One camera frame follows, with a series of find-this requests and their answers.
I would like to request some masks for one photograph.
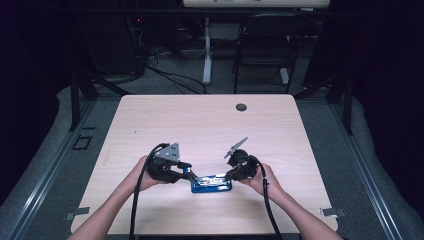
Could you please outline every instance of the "forearm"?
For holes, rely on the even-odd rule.
[[[132,191],[120,184],[109,198],[68,239],[104,239]]]
[[[308,212],[284,190],[281,189],[279,192],[280,194],[273,197],[272,201],[289,215],[304,239],[342,239],[333,229]]]

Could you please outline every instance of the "silver bracket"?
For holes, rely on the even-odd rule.
[[[155,157],[165,159],[171,162],[180,162],[180,148],[178,143],[169,145],[155,153]]]
[[[236,143],[234,146],[230,148],[230,150],[225,154],[224,158],[227,158],[228,156],[233,155],[233,153],[244,143],[246,142],[247,137],[243,138],[240,142]]]

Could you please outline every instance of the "human arm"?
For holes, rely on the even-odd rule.
[[[109,198],[68,238],[73,239],[105,239],[119,210],[134,193],[138,177],[143,168],[146,156],[140,158],[135,167],[116,187]],[[152,179],[144,173],[140,191],[163,182]]]
[[[268,196],[275,204],[283,209],[292,219],[300,234],[306,240],[314,239],[342,239],[333,229],[303,208],[293,197],[281,187],[271,167],[263,164],[268,180]],[[263,177],[258,166],[255,177],[241,180],[240,182],[252,187],[263,195]]]

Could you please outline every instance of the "black cable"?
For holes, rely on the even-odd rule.
[[[139,79],[141,77],[140,74],[133,74],[131,76],[128,76],[126,78],[122,78],[122,79],[118,79],[118,80],[110,80],[110,79],[106,79],[108,82],[113,83],[115,85],[120,85],[120,84],[124,84],[124,83],[129,83],[129,82],[134,82],[135,80]]]
[[[143,164],[143,168],[141,169],[140,176],[138,177],[137,184],[135,185],[135,188],[134,188],[133,206],[132,206],[132,209],[131,209],[131,226],[130,226],[130,236],[129,236],[130,240],[135,240],[134,228],[135,228],[135,215],[137,213],[138,195],[140,193],[141,180],[143,179],[144,171],[146,171],[147,161],[150,159],[152,154],[154,154],[154,152],[156,152],[157,149],[164,148],[164,147],[167,147],[167,146],[168,146],[168,144],[161,143],[161,144],[157,145],[155,148],[153,148],[153,150],[147,156],[146,161]]]
[[[198,94],[206,94],[206,93],[207,93],[207,92],[206,92],[206,86],[205,86],[203,83],[201,83],[200,81],[198,81],[198,80],[196,80],[196,79],[194,79],[194,78],[190,78],[190,77],[187,77],[187,76],[182,76],[182,75],[175,74],[175,73],[164,72],[164,71],[162,71],[162,70],[159,70],[159,69],[153,68],[153,67],[151,67],[151,66],[147,66],[146,68],[147,68],[147,69],[150,69],[151,71],[153,71],[153,72],[155,72],[155,73],[157,73],[157,74],[161,75],[162,77],[164,77],[164,78],[166,78],[166,79],[170,80],[170,81],[171,81],[171,82],[173,82],[174,84],[178,84],[179,86],[181,86],[181,87],[183,87],[183,88],[185,88],[185,89],[187,89],[187,90],[189,90],[189,91],[191,91],[191,92],[198,93]],[[199,84],[200,86],[202,86],[202,89],[198,89],[198,88],[196,88],[196,87],[193,87],[193,86],[187,85],[187,84],[185,84],[185,83],[181,82],[181,80],[180,80],[180,79],[178,79],[178,78],[176,78],[176,77],[181,77],[181,78],[185,78],[185,79],[187,79],[187,80],[194,81],[195,83],[197,83],[197,84]]]
[[[281,236],[280,230],[278,229],[277,223],[275,222],[274,215],[271,211],[271,206],[269,205],[269,197],[268,197],[268,179],[266,177],[265,168],[262,165],[261,162],[259,162],[258,159],[254,158],[254,160],[258,163],[259,167],[261,168],[262,176],[263,176],[263,192],[264,192],[264,202],[266,211],[268,213],[269,220],[271,221],[272,227],[274,228],[275,235],[277,239],[283,240],[283,237]]]

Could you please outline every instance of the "blue object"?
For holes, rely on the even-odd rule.
[[[232,189],[231,180],[225,180],[225,174],[196,178],[191,181],[192,193],[227,192]]]

